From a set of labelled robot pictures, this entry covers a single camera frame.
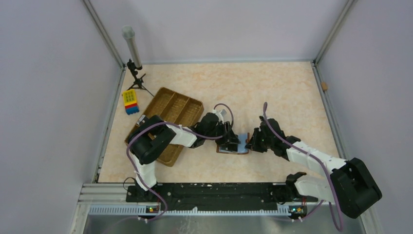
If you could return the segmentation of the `stack of credit cards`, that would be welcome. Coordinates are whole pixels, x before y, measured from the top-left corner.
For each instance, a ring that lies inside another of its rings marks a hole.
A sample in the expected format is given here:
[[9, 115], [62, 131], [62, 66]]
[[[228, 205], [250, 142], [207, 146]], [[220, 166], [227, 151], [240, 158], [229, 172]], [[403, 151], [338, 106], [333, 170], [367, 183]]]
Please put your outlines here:
[[138, 121], [136, 122], [137, 126], [141, 126], [142, 124], [144, 124], [148, 119], [148, 117], [146, 115], [142, 115]]

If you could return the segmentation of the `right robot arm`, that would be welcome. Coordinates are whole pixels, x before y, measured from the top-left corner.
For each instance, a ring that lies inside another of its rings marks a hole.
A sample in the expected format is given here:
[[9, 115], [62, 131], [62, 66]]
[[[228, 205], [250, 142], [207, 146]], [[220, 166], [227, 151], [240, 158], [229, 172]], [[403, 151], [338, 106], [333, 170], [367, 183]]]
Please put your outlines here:
[[286, 179], [286, 196], [298, 201], [311, 196], [337, 204], [350, 218], [357, 218], [382, 199], [382, 192], [366, 164], [359, 158], [344, 160], [308, 146], [295, 136], [286, 136], [273, 118], [260, 117], [246, 148], [255, 152], [274, 152], [289, 162], [298, 163], [320, 175], [305, 172], [290, 174]]

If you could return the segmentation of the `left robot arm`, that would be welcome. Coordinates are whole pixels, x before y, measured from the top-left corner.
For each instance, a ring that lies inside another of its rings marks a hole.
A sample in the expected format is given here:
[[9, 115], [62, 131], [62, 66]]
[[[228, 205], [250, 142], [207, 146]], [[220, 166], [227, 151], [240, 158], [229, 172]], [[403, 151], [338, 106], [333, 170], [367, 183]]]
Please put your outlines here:
[[240, 140], [232, 131], [233, 121], [226, 121], [225, 115], [225, 110], [212, 110], [190, 127], [166, 122], [158, 115], [140, 118], [139, 127], [127, 137], [127, 155], [135, 169], [138, 196], [147, 202], [156, 196], [154, 163], [169, 145], [197, 148], [208, 139], [227, 151], [237, 151]]

